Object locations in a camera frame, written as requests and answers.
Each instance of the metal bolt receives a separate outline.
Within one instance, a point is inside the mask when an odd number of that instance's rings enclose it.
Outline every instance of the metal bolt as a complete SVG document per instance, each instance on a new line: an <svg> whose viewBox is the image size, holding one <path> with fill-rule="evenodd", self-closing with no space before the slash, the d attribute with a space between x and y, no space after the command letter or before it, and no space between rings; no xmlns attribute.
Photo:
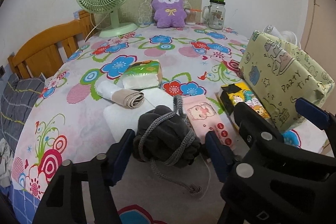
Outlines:
<svg viewBox="0 0 336 224"><path fill-rule="evenodd" d="M68 166L70 163L71 163L71 160L64 160L64 161L62 162L62 165L63 165L63 166Z"/></svg>
<svg viewBox="0 0 336 224"><path fill-rule="evenodd" d="M271 139L273 139L273 136L271 133L268 133L268 132L262 132L261 133L261 137L264 139L264 140L267 140L267 141L270 141Z"/></svg>
<svg viewBox="0 0 336 224"><path fill-rule="evenodd" d="M97 160L103 160L103 159L106 158L106 154L105 153L100 153L100 154L97 155L96 158L97 158Z"/></svg>
<svg viewBox="0 0 336 224"><path fill-rule="evenodd" d="M254 169L250 164L242 163L237 165L236 173L241 178L248 179L253 175Z"/></svg>

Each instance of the pink package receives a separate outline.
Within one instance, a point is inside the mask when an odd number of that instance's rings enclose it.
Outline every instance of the pink package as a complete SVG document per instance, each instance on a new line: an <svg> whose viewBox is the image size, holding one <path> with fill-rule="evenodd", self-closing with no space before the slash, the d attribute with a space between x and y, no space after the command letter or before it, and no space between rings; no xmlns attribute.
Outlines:
<svg viewBox="0 0 336 224"><path fill-rule="evenodd" d="M229 136L221 118L204 95L183 97L183 108L202 144L208 131L213 130L222 144L232 148L234 136Z"/></svg>

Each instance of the green gift box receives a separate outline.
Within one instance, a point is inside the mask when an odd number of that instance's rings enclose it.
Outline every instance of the green gift box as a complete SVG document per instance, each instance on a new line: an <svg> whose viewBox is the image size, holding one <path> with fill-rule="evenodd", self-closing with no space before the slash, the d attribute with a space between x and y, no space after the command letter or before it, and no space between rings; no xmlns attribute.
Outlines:
<svg viewBox="0 0 336 224"><path fill-rule="evenodd" d="M239 69L280 132L303 122L295 110L297 98L322 107L335 86L305 51L259 31L253 32Z"/></svg>

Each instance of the fan base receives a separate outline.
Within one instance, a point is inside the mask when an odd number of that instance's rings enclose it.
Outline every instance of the fan base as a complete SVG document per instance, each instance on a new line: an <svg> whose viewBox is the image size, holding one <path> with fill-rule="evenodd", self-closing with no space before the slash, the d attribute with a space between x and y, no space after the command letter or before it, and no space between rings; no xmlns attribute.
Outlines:
<svg viewBox="0 0 336 224"><path fill-rule="evenodd" d="M133 32L138 28L138 26L134 23L120 23L118 28L109 27L107 29L101 30L99 37L107 38L107 37L117 37L119 35L123 35L129 32Z"/></svg>

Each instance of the power outlet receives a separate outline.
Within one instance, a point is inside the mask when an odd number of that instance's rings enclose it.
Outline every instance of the power outlet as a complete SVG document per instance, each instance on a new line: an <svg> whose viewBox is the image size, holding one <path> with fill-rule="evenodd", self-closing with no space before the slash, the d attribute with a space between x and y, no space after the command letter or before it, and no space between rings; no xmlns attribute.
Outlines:
<svg viewBox="0 0 336 224"><path fill-rule="evenodd" d="M0 67L0 78L2 78L5 75L5 69L3 66Z"/></svg>

